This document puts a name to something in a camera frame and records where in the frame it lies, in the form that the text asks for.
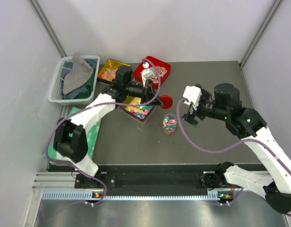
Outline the red jar lid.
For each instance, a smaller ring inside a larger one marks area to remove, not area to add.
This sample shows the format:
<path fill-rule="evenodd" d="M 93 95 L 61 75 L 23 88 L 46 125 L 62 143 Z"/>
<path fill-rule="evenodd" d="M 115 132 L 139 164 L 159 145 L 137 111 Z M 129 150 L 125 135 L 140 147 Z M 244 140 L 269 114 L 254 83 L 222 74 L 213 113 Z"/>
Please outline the red jar lid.
<path fill-rule="evenodd" d="M 160 100 L 163 103 L 162 109 L 170 109 L 173 105 L 173 98 L 169 95 L 160 96 Z"/>

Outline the patterned tin of pastel candies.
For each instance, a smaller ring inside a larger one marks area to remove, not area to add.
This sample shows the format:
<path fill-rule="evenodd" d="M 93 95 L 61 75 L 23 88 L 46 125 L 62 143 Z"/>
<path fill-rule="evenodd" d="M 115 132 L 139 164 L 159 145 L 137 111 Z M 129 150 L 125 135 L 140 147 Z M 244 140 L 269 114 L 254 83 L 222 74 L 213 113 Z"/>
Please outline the patterned tin of pastel candies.
<path fill-rule="evenodd" d="M 154 111 L 154 106 L 138 106 L 135 105 L 140 104 L 141 98 L 128 96 L 124 101 L 126 104 L 134 105 L 134 106 L 120 106 L 122 112 L 127 114 L 128 116 L 134 118 L 140 123 L 144 123 L 151 113 Z"/>

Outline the clear plastic jar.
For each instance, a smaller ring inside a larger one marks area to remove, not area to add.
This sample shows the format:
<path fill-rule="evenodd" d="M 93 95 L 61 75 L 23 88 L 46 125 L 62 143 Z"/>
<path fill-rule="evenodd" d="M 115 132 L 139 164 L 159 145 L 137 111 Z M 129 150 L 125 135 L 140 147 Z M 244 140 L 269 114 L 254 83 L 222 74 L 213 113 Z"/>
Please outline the clear plastic jar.
<path fill-rule="evenodd" d="M 174 114 L 168 113 L 163 119 L 163 131 L 167 135 L 174 134 L 177 126 L 177 118 Z"/>

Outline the red tin of lollipop candies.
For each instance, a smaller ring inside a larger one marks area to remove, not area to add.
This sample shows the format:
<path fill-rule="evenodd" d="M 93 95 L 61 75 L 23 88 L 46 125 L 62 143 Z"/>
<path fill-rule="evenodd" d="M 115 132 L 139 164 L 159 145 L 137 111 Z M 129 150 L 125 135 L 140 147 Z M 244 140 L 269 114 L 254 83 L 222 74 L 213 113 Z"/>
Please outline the red tin of lollipop candies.
<path fill-rule="evenodd" d="M 158 69 L 162 85 L 171 73 L 171 65 L 152 56 L 146 56 L 146 59 L 150 60 Z M 142 82 L 141 73 L 143 69 L 143 63 L 141 62 L 134 70 L 134 79 L 138 82 Z"/>

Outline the gold tin of gummy candies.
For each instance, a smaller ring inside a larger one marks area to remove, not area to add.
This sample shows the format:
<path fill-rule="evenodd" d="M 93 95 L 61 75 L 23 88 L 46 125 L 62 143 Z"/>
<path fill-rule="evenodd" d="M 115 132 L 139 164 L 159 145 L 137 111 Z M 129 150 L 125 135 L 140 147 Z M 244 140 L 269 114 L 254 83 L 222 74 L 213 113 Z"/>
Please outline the gold tin of gummy candies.
<path fill-rule="evenodd" d="M 104 64 L 98 73 L 97 81 L 107 85 L 110 84 L 115 79 L 116 71 L 120 66 L 130 65 L 117 60 L 108 59 L 108 61 Z"/>

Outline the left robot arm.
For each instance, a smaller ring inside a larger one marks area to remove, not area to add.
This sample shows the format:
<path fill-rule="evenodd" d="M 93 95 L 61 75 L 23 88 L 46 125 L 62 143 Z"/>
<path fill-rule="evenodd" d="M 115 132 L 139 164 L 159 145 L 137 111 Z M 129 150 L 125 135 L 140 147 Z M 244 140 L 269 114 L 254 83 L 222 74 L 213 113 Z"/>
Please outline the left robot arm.
<path fill-rule="evenodd" d="M 134 82 L 133 69 L 130 66 L 120 66 L 116 70 L 114 80 L 101 91 L 98 97 L 86 108 L 63 118 L 57 124 L 54 135 L 54 149 L 69 161 L 77 170 L 85 175 L 85 182 L 90 187 L 101 183 L 99 167 L 88 155 L 87 134 L 106 114 L 118 106 L 125 106 L 128 96 L 141 99 L 141 106 L 160 106 L 164 104 L 155 90 L 151 78 L 158 75 L 158 69 L 153 66 L 142 71 L 142 82 Z"/>

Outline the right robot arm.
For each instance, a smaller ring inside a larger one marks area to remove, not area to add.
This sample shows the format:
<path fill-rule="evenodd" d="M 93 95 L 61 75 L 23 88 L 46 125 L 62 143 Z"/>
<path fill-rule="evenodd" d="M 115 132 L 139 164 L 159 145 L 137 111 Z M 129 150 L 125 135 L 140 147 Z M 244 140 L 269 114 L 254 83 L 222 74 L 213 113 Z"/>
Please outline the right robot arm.
<path fill-rule="evenodd" d="M 291 160 L 275 141 L 263 117 L 255 109 L 243 107 L 240 91 L 229 83 L 216 85 L 213 94 L 199 84 L 186 86 L 177 113 L 181 104 L 188 105 L 188 112 L 182 119 L 189 124 L 196 126 L 196 118 L 220 120 L 232 135 L 239 138 L 239 142 L 215 151 L 201 148 L 187 138 L 193 147 L 206 153 L 221 154 L 244 144 L 268 171 L 266 175 L 256 174 L 224 162 L 216 166 L 211 177 L 201 177 L 202 185 L 209 189 L 229 184 L 240 186 L 262 197 L 275 211 L 291 217 Z"/>

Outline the blue green cloths in basket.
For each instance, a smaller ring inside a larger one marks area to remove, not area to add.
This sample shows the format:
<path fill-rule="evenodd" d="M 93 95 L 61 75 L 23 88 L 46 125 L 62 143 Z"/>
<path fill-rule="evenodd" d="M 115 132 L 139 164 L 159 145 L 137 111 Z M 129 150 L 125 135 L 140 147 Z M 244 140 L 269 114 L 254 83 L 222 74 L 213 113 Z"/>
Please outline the blue green cloths in basket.
<path fill-rule="evenodd" d="M 66 61 L 63 64 L 62 71 L 60 73 L 60 81 L 61 81 L 61 95 L 62 99 L 86 99 L 89 98 L 92 91 L 93 91 L 93 85 L 94 85 L 94 78 L 95 78 L 95 72 L 97 67 L 97 59 L 85 59 L 85 61 L 92 67 L 93 72 L 89 80 L 82 85 L 81 87 L 73 90 L 69 94 L 64 94 L 63 92 L 63 80 L 65 76 L 70 73 L 73 67 L 73 63 Z"/>

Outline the green white patterned cloth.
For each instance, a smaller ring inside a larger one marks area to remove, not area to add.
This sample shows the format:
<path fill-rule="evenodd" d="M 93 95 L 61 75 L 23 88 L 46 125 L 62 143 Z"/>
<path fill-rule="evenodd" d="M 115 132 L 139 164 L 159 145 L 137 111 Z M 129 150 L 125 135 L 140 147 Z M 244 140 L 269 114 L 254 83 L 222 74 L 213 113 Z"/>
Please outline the green white patterned cloth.
<path fill-rule="evenodd" d="M 87 143 L 88 143 L 88 156 L 90 158 L 93 157 L 93 153 L 94 153 L 94 148 L 95 148 L 95 144 L 96 144 L 96 140 L 98 137 L 98 133 L 99 133 L 99 129 L 100 129 L 100 125 L 101 125 L 101 120 L 99 120 L 88 132 L 86 138 L 87 138 Z M 51 141 L 49 147 L 48 147 L 48 156 L 51 159 L 54 160 L 65 160 L 65 158 L 62 157 L 62 155 L 60 155 L 53 147 L 53 140 Z"/>

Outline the grey cloth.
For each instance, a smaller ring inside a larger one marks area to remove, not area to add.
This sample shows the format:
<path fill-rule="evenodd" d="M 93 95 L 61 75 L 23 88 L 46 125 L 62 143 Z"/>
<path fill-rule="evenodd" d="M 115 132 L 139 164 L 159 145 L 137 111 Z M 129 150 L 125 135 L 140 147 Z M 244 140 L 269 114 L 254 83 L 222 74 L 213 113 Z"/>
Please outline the grey cloth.
<path fill-rule="evenodd" d="M 70 73 L 66 74 L 63 82 L 63 93 L 65 95 L 83 86 L 93 73 L 93 68 L 79 55 L 79 53 L 74 53 L 72 61 L 72 70 Z"/>

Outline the white plastic basket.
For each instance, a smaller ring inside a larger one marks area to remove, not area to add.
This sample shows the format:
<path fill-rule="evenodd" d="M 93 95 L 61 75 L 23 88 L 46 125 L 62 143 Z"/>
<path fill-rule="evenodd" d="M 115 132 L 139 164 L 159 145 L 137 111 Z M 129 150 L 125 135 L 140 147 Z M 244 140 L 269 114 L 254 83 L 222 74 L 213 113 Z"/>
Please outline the white plastic basket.
<path fill-rule="evenodd" d="M 83 99 L 63 99 L 62 95 L 62 89 L 61 89 L 61 73 L 65 70 L 71 70 L 70 68 L 64 67 L 64 64 L 66 62 L 72 62 L 73 57 L 68 56 L 64 57 L 61 60 L 58 61 L 56 69 L 53 74 L 53 78 L 50 84 L 49 88 L 49 94 L 48 94 L 48 100 L 52 103 L 58 103 L 60 105 L 88 105 L 92 103 L 94 99 L 94 92 L 95 92 L 95 86 L 97 81 L 97 75 L 99 70 L 99 63 L 100 63 L 100 57 L 97 55 L 81 55 L 81 57 L 85 60 L 95 60 L 95 67 L 94 67 L 94 82 L 93 82 L 93 89 L 91 91 L 91 94 L 87 98 Z"/>

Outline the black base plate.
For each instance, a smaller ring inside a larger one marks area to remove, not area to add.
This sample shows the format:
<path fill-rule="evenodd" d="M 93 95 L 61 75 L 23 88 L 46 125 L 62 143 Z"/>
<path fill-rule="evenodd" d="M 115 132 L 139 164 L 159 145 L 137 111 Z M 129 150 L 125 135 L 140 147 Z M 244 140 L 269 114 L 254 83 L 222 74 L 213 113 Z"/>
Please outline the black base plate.
<path fill-rule="evenodd" d="M 126 186 L 186 186 L 192 189 L 213 190 L 228 188 L 230 185 L 223 182 L 216 174 L 198 172 L 101 172 L 95 177 L 107 185 L 110 190 L 123 189 Z"/>

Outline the aluminium rail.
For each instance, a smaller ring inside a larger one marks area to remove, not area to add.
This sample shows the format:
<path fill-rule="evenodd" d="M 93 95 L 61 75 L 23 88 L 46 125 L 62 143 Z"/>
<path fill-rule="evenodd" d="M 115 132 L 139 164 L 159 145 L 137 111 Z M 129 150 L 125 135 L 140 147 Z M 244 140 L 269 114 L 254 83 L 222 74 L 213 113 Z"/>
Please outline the aluminium rail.
<path fill-rule="evenodd" d="M 191 170 L 179 170 L 177 172 L 197 172 Z M 271 174 L 266 172 L 253 172 L 244 170 L 238 166 L 231 166 L 224 173 L 222 172 L 205 172 L 203 174 L 216 174 L 223 182 L 228 184 L 237 185 L 239 187 L 246 188 L 251 191 L 260 192 L 264 187 L 276 187 L 278 191 L 282 193 L 291 193 L 291 175 L 280 174 L 279 176 L 271 176 Z M 101 180 L 93 180 L 80 173 L 75 176 L 71 176 L 70 173 L 66 172 L 51 172 L 37 174 L 34 181 L 34 187 L 46 187 L 46 188 L 77 188 L 77 189 L 93 189 L 98 188 L 103 183 Z M 151 187 L 158 188 L 156 186 L 126 186 L 123 189 L 113 189 L 109 190 L 110 193 L 114 193 L 116 190 L 149 190 Z M 159 187 L 182 187 L 188 188 L 186 186 L 159 186 Z"/>

